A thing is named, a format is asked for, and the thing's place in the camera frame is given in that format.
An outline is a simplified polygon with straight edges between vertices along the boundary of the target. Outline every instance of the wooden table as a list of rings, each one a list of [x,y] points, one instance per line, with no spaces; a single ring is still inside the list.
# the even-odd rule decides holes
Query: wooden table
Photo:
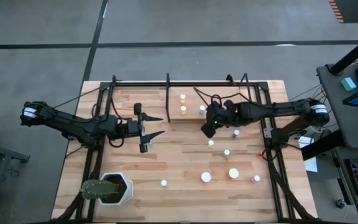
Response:
[[[268,82],[273,102],[288,101],[283,81],[264,82]],[[99,84],[100,82],[85,82],[82,92],[97,88]],[[228,88],[232,88],[229,91],[241,91],[247,96],[246,87]],[[160,130],[165,130],[165,133],[157,136],[149,147],[149,152],[144,154],[139,152],[139,138],[126,139],[125,144],[118,149],[105,144],[101,174],[123,172],[134,182],[134,197],[121,207],[104,207],[97,202],[94,222],[277,220],[267,163],[258,156],[264,150],[260,123],[239,128],[240,135],[237,139],[231,139],[234,128],[218,129],[213,138],[215,144],[210,149],[207,147],[208,139],[200,131],[203,120],[167,122],[165,91],[165,87],[114,88],[114,104],[121,116],[131,116],[133,104],[141,102],[143,111],[148,115],[164,118],[163,121],[145,123],[146,133]],[[178,98],[177,91],[170,90],[170,97]],[[252,99],[255,100],[254,91],[252,92]],[[80,98],[78,116],[91,117],[91,107],[95,104],[97,95],[96,91]],[[282,127],[292,119],[293,117],[276,118],[277,126]],[[78,147],[78,142],[71,142],[67,153]],[[231,150],[228,160],[223,158],[225,149]],[[291,190],[307,211],[316,217],[301,152],[288,147],[283,150],[283,157]],[[65,160],[52,218],[62,214],[78,193],[85,158],[86,149],[82,149]],[[239,170],[238,179],[231,180],[227,176],[230,168]],[[206,171],[212,173],[212,181],[207,184],[200,179],[201,173]],[[262,178],[257,184],[251,182],[251,177],[256,174]],[[162,179],[168,180],[165,188],[160,185]],[[285,217],[288,217],[281,190],[280,198]]]

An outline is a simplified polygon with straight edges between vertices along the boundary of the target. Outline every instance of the white pot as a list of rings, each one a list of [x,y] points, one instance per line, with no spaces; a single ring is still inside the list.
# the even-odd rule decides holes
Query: white pot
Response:
[[[124,195],[122,196],[121,200],[118,203],[104,203],[100,198],[99,198],[99,203],[104,206],[124,205],[127,201],[129,201],[134,196],[134,183],[131,180],[129,180],[128,178],[126,178],[122,172],[104,173],[100,179],[105,180],[111,175],[120,175],[121,178],[124,180],[124,182],[127,186],[127,189],[126,189]]]

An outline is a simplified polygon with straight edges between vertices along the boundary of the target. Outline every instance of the cactus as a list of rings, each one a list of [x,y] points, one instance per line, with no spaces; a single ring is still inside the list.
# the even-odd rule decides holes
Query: cactus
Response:
[[[87,180],[81,188],[82,197],[85,199],[106,198],[118,193],[118,184],[108,180]]]

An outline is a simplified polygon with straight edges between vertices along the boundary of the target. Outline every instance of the gray floor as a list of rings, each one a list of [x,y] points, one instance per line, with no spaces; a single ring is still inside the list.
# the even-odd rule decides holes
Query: gray floor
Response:
[[[101,0],[0,1],[0,44],[90,43]],[[99,42],[209,40],[358,40],[358,24],[340,24],[328,0],[110,0]],[[318,84],[315,68],[353,45],[99,49],[90,80],[285,80],[288,96]],[[56,105],[80,90],[88,49],[0,50],[0,145],[31,154],[18,178],[7,173],[0,223],[50,217],[67,146],[50,128],[20,126],[25,101]],[[62,107],[73,113],[76,102]],[[311,182],[319,217],[358,222],[354,207],[338,210],[330,181]],[[334,192],[328,197],[323,192]]]

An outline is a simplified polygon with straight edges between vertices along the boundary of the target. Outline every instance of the hexagonal pot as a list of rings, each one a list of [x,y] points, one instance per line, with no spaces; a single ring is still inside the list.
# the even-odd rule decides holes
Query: hexagonal pot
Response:
[[[104,173],[101,180],[108,180],[119,185],[119,193],[114,198],[99,198],[99,203],[104,206],[124,205],[134,195],[134,183],[127,179],[122,172]]]

